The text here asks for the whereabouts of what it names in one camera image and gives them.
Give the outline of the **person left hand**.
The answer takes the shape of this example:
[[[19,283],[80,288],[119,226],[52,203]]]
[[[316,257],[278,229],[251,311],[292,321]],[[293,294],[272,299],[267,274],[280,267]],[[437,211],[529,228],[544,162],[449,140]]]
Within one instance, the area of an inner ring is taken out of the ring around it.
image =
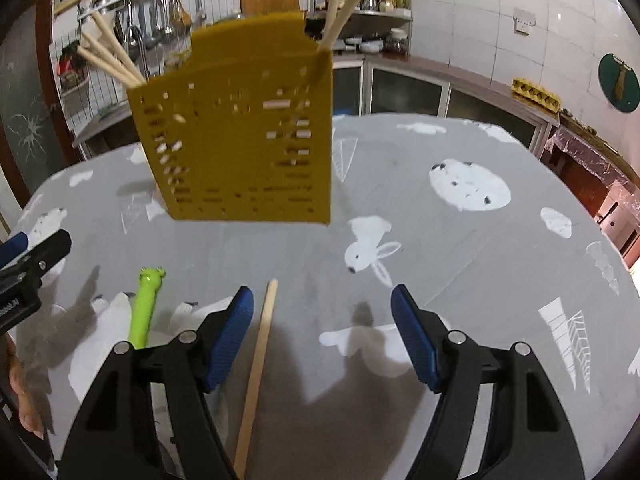
[[[21,362],[17,357],[16,345],[12,337],[6,334],[6,352],[9,359],[9,384],[17,397],[18,417],[22,426],[38,439],[44,440],[44,428],[41,417],[30,394]]]

